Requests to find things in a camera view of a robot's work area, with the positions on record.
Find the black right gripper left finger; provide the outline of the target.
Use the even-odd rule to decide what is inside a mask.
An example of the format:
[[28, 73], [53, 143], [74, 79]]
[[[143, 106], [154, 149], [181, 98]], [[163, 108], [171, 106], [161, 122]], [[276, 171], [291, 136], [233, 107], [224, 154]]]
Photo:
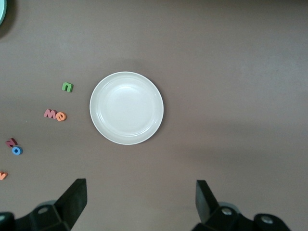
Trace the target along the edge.
[[86, 179], [77, 179], [56, 202], [17, 219], [16, 231], [71, 231], [86, 205]]

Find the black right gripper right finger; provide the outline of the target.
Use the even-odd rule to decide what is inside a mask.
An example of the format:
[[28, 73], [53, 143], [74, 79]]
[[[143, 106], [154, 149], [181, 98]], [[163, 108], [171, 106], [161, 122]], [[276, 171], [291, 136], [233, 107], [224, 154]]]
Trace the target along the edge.
[[255, 231], [253, 222], [217, 202], [205, 180], [196, 181], [195, 204], [200, 218], [192, 231]]

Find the beige round plate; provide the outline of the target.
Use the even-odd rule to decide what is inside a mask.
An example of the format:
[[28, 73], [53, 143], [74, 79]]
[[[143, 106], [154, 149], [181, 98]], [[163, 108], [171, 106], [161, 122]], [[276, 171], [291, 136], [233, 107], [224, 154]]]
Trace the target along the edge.
[[117, 72], [102, 79], [90, 98], [90, 117], [98, 132], [121, 145], [151, 138], [164, 117], [164, 102], [156, 85], [134, 72]]

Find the brown table cover sheet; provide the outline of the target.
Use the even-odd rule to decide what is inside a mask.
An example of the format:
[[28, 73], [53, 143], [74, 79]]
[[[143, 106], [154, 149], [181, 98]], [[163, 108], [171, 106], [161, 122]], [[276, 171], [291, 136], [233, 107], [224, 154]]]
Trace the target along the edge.
[[[120, 71], [164, 101], [137, 145], [107, 140], [90, 117], [93, 89]], [[308, 231], [308, 0], [8, 0], [0, 171], [0, 212], [18, 218], [85, 178], [73, 231], [191, 231], [197, 180], [250, 219]]]

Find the pale green round plate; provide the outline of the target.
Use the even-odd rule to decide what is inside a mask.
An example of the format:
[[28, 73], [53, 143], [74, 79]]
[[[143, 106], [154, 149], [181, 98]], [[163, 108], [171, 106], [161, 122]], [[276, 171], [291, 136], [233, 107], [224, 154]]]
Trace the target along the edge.
[[4, 21], [7, 11], [7, 0], [0, 0], [0, 25]]

